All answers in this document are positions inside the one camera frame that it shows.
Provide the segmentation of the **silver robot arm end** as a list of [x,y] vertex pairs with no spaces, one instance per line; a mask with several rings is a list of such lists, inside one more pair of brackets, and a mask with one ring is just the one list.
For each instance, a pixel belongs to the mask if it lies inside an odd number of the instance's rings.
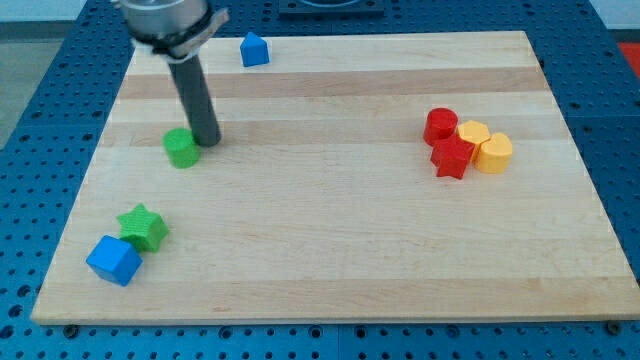
[[227,8],[206,0],[114,0],[136,46],[182,63],[229,21]]

